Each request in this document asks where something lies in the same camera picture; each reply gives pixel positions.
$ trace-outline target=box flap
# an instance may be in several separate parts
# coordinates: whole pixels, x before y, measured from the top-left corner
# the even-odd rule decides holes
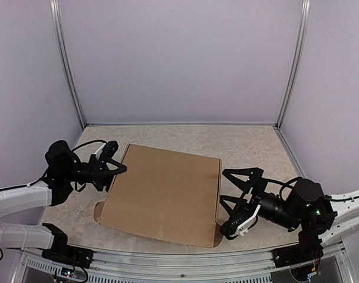
[[[164,241],[219,244],[220,159],[131,144],[123,164],[127,171],[94,209],[96,221]]]

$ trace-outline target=white wall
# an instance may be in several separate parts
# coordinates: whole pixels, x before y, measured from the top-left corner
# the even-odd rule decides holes
[[[50,144],[80,132],[49,1],[0,0],[0,187],[40,177]]]
[[[60,1],[87,121],[274,124],[301,2]]]
[[[283,132],[326,193],[359,189],[359,0],[312,1]],[[359,231],[343,243],[359,282]]]

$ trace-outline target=marble floor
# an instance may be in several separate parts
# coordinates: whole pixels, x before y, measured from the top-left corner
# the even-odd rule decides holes
[[[94,140],[117,140],[119,150],[114,158],[120,160],[129,143],[180,152],[218,157],[223,168],[260,167],[264,176],[287,181],[297,176],[281,144],[270,126],[105,126],[87,127],[78,144]],[[77,151],[81,160],[88,160],[99,144],[91,144]],[[277,193],[279,186],[269,185],[267,191]],[[240,191],[222,178],[222,195],[239,196]],[[81,192],[73,192],[62,205],[46,208],[42,222],[56,225],[68,235],[72,245],[112,251],[147,252],[157,254],[204,254],[214,252],[247,251],[286,245],[297,241],[297,233],[288,233],[262,218],[244,237],[232,241],[223,238],[215,248],[200,248],[144,238],[106,228],[93,219],[94,206],[105,200],[106,192],[98,192],[92,185]],[[218,222],[227,220],[220,208]]]

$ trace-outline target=metal frame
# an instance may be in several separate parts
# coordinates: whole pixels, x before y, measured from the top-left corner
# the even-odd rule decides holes
[[[310,9],[310,0],[302,0],[301,20],[298,28],[295,53],[292,60],[292,67],[289,73],[289,79],[285,88],[284,100],[280,109],[278,121],[276,122],[276,127],[278,128],[279,131],[282,127],[286,112],[288,110],[289,101],[291,100],[293,88],[296,81],[298,67],[301,61],[302,49],[304,47],[305,36],[308,26],[309,9]]]
[[[221,126],[274,126],[273,123],[224,123],[224,122],[156,122],[156,123],[90,123],[88,127],[108,127],[108,126],[181,126],[181,125],[221,125]]]
[[[341,242],[327,246],[324,258],[339,256],[340,271],[345,283],[352,283],[348,258]],[[54,274],[68,265],[40,257],[41,251],[30,249],[23,252],[15,270],[13,283],[21,282],[26,267]],[[271,273],[289,269],[275,268],[270,249],[220,254],[143,254],[138,252],[113,252],[95,250],[88,270],[89,282],[262,282],[271,280]]]
[[[278,135],[278,138],[280,139],[280,142],[283,145],[283,147],[284,147],[284,149],[285,149],[285,151],[286,151],[286,153],[287,153],[287,155],[288,155],[288,157],[289,157],[289,159],[290,159],[290,161],[291,161],[297,175],[305,178],[306,177],[305,173],[304,173],[303,169],[301,168],[300,164],[298,163],[296,157],[294,156],[291,148],[289,147],[289,144],[288,144],[286,138],[283,136],[280,129],[277,128],[276,126],[274,126],[274,131]]]
[[[51,4],[51,13],[52,13],[52,20],[54,22],[56,40],[60,52],[62,68],[64,70],[65,79],[67,80],[68,83],[71,99],[73,102],[73,106],[78,122],[81,126],[81,129],[84,130],[87,126],[87,123],[86,123],[84,112],[81,108],[80,99],[78,98],[77,91],[75,89],[73,75],[68,59],[67,49],[65,48],[65,39],[64,39],[64,33],[61,24],[59,2],[58,0],[50,0],[50,4]]]

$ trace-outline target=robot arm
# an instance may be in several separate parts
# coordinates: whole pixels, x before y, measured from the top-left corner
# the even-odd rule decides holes
[[[239,198],[220,196],[220,204],[229,214],[220,231],[229,240],[244,236],[258,217],[287,228],[288,232],[301,225],[298,244],[273,250],[276,267],[319,260],[323,256],[321,244],[339,241],[341,236],[359,228],[359,190],[327,196],[318,183],[301,177],[287,183],[266,179],[259,168],[225,169],[223,175],[242,191]],[[248,180],[234,175],[248,176]],[[268,182],[282,186],[279,195],[265,192]],[[286,187],[292,190],[283,199],[282,191]],[[245,196],[249,193],[248,202]],[[232,208],[226,202],[235,205]]]
[[[110,141],[92,154],[88,162],[81,162],[66,141],[52,144],[45,155],[48,169],[42,178],[31,184],[0,189],[0,249],[40,248],[46,251],[43,256],[48,258],[61,255],[57,260],[60,262],[68,258],[68,250],[78,252],[67,245],[66,234],[54,225],[20,225],[3,222],[2,218],[31,208],[60,205],[73,190],[82,191],[86,183],[92,183],[98,191],[108,191],[113,177],[127,170],[125,165],[112,159],[117,149],[117,142]],[[108,164],[117,169],[109,170]],[[78,183],[82,185],[80,189],[77,189]]]

